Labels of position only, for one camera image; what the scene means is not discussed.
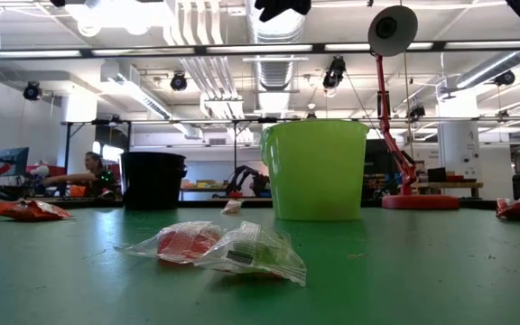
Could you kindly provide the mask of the red candies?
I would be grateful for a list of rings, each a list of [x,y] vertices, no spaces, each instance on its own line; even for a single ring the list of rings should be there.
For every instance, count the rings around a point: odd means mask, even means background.
[[[0,202],[0,216],[25,222],[55,221],[72,218],[65,209],[40,200]]]

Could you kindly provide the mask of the clear wrapped green candy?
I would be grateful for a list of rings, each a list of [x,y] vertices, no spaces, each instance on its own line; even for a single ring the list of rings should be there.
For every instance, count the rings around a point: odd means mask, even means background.
[[[229,230],[193,263],[232,274],[275,275],[306,286],[307,268],[290,237],[249,221]]]

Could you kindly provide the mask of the red white candy packet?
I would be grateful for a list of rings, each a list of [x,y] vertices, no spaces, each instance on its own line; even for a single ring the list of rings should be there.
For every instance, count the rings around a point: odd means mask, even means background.
[[[511,221],[520,220],[520,199],[497,199],[496,217]]]

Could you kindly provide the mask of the black beam light strips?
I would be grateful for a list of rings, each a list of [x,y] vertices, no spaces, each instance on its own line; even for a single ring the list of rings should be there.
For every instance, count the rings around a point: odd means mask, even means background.
[[[363,42],[277,43],[237,45],[183,45],[130,48],[72,48],[0,50],[0,60],[75,60],[181,58],[205,56],[262,56],[367,54],[373,49]],[[413,42],[407,52],[520,51],[520,40]]]

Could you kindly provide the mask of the black ceiling spotlight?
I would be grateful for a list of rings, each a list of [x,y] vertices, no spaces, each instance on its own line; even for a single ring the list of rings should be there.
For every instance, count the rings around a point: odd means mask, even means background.
[[[29,81],[23,90],[23,98],[29,101],[38,101],[42,98],[42,89],[39,81]]]
[[[346,71],[346,62],[342,56],[334,56],[325,72],[322,85],[325,89],[334,89],[343,80]]]
[[[508,70],[502,74],[497,75],[493,79],[493,83],[497,87],[510,86],[515,82],[515,74],[512,70]]]
[[[184,71],[175,71],[170,82],[173,91],[184,91],[188,86]]]

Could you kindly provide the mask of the large black screen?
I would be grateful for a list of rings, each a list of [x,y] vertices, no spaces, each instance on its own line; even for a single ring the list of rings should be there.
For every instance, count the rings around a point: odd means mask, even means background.
[[[364,174],[384,175],[388,180],[399,176],[395,159],[383,139],[371,139],[366,142]]]

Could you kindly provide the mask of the black plastic bucket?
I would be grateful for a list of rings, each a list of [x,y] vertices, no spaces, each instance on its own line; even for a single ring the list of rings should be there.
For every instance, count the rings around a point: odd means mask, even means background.
[[[125,152],[120,158],[124,207],[129,210],[176,209],[186,157],[175,153]]]

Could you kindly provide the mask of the white pillar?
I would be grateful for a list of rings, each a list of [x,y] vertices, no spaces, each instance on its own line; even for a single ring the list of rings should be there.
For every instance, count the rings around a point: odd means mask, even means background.
[[[482,179],[479,132],[475,121],[439,123],[438,145],[440,164],[447,172],[455,172],[464,180]]]

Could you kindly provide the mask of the red desk lamp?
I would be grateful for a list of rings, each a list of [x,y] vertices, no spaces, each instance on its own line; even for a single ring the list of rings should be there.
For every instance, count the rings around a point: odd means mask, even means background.
[[[385,89],[383,59],[404,53],[413,43],[418,30],[418,19],[412,9],[404,5],[392,5],[375,16],[369,26],[367,42],[376,61],[378,85],[380,133],[401,176],[397,194],[382,198],[384,209],[453,210],[460,207],[459,200],[447,195],[423,195],[413,193],[416,182],[414,160],[403,153],[390,134],[390,107]]]

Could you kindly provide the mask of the wooden workbench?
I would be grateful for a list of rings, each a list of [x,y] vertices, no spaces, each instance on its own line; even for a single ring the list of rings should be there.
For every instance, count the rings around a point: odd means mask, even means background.
[[[416,189],[480,189],[484,187],[482,182],[416,182],[411,185]]]

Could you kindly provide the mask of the person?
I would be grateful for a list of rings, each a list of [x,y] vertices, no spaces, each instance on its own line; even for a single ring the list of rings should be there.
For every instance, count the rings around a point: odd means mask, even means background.
[[[114,174],[104,168],[102,157],[98,153],[87,152],[84,158],[86,172],[72,173],[45,178],[42,181],[44,187],[51,185],[70,184],[83,187],[84,198],[114,198]]]

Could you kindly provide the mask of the computer monitor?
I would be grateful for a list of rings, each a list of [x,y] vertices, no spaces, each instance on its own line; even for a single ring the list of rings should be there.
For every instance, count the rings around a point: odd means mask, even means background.
[[[24,176],[27,169],[28,155],[28,147],[0,151],[0,177]]]

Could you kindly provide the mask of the green table mat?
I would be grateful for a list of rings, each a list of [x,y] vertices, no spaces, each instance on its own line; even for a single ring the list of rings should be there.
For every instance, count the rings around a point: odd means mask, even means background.
[[[287,233],[307,283],[124,255],[177,222],[251,221]],[[270,209],[77,209],[0,217],[4,325],[520,325],[520,222],[487,210],[366,208],[350,222]]]

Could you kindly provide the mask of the silver ventilation duct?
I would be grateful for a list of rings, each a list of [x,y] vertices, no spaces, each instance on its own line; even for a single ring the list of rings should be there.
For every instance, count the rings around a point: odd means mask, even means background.
[[[455,88],[473,88],[520,64],[520,51],[500,52],[481,62],[475,68],[464,72],[456,79]]]
[[[255,0],[245,0],[250,42],[253,44],[298,43],[302,38],[305,17],[288,9],[268,22],[260,20],[261,10]],[[259,109],[264,114],[282,114],[290,103],[295,62],[292,55],[256,56],[255,78]]]

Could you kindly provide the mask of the black metal rack frame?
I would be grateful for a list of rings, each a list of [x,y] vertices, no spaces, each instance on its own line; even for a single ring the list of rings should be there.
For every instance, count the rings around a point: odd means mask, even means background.
[[[62,121],[60,123],[62,126],[66,127],[66,138],[65,138],[65,144],[64,144],[64,159],[63,159],[63,166],[64,171],[69,171],[70,166],[70,145],[71,145],[71,138],[78,133],[78,131],[83,126],[105,126],[110,128],[115,128],[117,126],[125,125],[126,131],[127,131],[127,140],[125,142],[125,150],[129,151],[131,149],[131,143],[132,143],[132,132],[133,132],[133,122],[131,120],[122,120],[120,118],[112,117],[111,119],[94,119],[91,121],[78,121],[78,122],[72,122],[72,121]]]

